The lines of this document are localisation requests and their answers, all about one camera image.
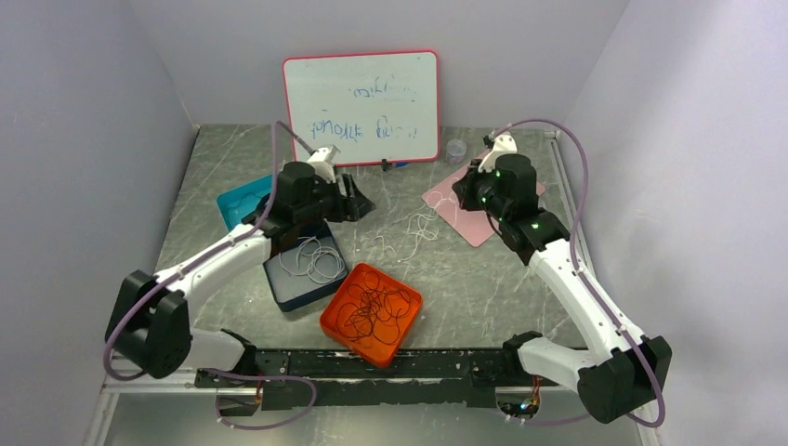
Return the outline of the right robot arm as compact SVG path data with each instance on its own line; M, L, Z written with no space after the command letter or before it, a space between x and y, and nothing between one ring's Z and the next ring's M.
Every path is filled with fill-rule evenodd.
M650 337L614 305L580 261L567 228L539 204L536 171L519 154L498 157L485 169L473 160L452 186L461 209L483 213L506 247L541 278L564 307L586 348L566 348L541 334L518 334L501 361L504 378L525 384L538 376L574 391L588 415L608 424L651 402L664 420L664 396L672 349Z

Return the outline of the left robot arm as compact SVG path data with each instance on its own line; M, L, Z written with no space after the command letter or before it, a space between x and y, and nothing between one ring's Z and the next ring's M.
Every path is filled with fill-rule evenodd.
M301 230L319 222L357 222L375 209L349 174L322 162L290 162L271 178L268 195L246 220L197 255L155 274L136 270L119 289L105 334L102 361L118 353L138 368L127 378L161 379L183 367L217 370L242 387L257 372L256 347L229 330L196 329L191 307L292 246Z

